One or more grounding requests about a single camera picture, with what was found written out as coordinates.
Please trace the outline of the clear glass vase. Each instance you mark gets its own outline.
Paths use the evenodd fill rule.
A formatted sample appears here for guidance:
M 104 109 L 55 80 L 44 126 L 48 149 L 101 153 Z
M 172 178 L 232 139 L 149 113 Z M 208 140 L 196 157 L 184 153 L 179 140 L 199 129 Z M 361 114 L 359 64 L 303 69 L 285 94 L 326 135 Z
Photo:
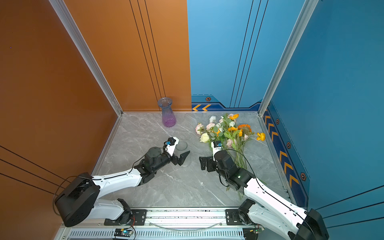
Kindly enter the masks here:
M 179 141 L 179 143 L 176 146 L 175 153 L 178 157 L 185 156 L 185 153 L 190 152 L 190 148 L 187 142 L 185 141 Z M 189 153 L 188 156 L 184 157 L 184 163 L 181 165 L 182 168 L 187 168 L 191 165 L 191 154 Z

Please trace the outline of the orange poppy stem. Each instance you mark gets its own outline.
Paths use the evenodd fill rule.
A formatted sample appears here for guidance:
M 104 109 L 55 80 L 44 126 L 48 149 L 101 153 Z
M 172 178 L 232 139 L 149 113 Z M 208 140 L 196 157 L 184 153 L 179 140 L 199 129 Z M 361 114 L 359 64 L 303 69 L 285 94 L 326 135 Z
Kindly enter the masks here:
M 237 124 L 237 119 L 239 117 L 239 114 L 235 114 L 235 115 L 226 114 L 226 115 L 232 120 L 231 127 L 228 129 L 229 133 L 227 135 L 228 140 L 226 143 L 226 148 L 232 149 L 233 151 L 231 151 L 231 153 L 234 153 L 236 155 L 235 164 L 240 168 L 246 169 L 247 164 L 246 164 L 245 158 L 242 155 L 244 153 L 244 148 L 242 150 L 239 150 L 237 148 L 237 140 L 238 140 L 238 133 L 239 133 L 239 130 L 238 130 L 239 125 Z

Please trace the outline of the orange gerbera stem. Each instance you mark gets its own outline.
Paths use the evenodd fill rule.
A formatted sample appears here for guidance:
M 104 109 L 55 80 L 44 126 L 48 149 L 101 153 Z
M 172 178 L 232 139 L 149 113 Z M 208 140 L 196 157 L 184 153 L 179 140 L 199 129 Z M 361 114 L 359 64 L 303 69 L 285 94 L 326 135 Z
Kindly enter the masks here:
M 242 150 L 244 148 L 245 143 L 255 133 L 253 132 L 251 126 L 247 124 L 239 125 L 238 130 L 239 130 L 239 133 L 238 133 L 238 140 L 237 140 L 237 148 L 239 150 Z

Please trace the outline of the pink rose stem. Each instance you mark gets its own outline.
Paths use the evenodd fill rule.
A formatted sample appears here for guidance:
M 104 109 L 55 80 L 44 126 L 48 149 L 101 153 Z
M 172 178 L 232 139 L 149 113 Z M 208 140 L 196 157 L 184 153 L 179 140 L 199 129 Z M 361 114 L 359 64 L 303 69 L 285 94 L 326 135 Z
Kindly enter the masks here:
M 214 130 L 214 127 L 216 126 L 215 123 L 209 123 L 208 125 L 204 126 L 203 124 L 199 123 L 196 128 L 195 128 L 195 131 L 196 133 L 201 137 L 201 135 L 203 133 L 214 133 L 213 130 Z

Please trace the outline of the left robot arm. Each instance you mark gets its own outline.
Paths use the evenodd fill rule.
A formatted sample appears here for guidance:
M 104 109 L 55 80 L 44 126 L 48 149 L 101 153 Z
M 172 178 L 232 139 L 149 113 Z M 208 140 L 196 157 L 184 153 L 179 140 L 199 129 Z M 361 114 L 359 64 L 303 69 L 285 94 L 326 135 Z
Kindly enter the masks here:
M 128 170 L 109 175 L 91 176 L 83 173 L 54 198 L 54 206 L 66 227 L 85 220 L 104 219 L 107 225 L 131 225 L 134 213 L 124 199 L 104 200 L 103 196 L 148 183 L 169 163 L 182 166 L 189 155 L 177 156 L 179 139 L 170 137 L 163 147 L 152 147 Z

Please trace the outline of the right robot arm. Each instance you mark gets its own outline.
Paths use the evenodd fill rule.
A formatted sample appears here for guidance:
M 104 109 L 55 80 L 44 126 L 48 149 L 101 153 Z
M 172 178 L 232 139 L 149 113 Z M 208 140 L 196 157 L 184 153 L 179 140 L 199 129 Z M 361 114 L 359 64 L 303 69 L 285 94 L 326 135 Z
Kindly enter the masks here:
M 199 158 L 201 169 L 217 172 L 220 182 L 244 194 L 238 208 L 244 225 L 263 226 L 285 240 L 327 240 L 323 217 L 285 200 L 259 180 L 253 171 L 239 168 L 227 150 L 215 148 L 213 156 Z

